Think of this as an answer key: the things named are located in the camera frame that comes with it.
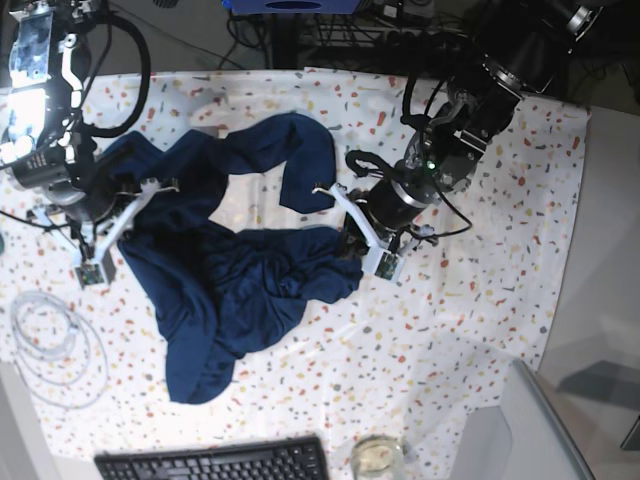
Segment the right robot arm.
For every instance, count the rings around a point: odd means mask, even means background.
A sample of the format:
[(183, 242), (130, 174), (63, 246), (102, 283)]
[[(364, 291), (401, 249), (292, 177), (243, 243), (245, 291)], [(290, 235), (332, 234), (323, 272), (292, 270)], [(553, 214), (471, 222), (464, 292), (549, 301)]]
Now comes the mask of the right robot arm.
[[(17, 27), (9, 52), (8, 126), (3, 169), (22, 189), (40, 189), (69, 222), (99, 223), (118, 202), (107, 174), (116, 156), (97, 157), (97, 140), (125, 134), (148, 98), (151, 59), (139, 29), (106, 1), (11, 1)], [(83, 106), (102, 62), (91, 57), (88, 34), (104, 25), (137, 47), (140, 87), (129, 116), (108, 128), (86, 123)]]

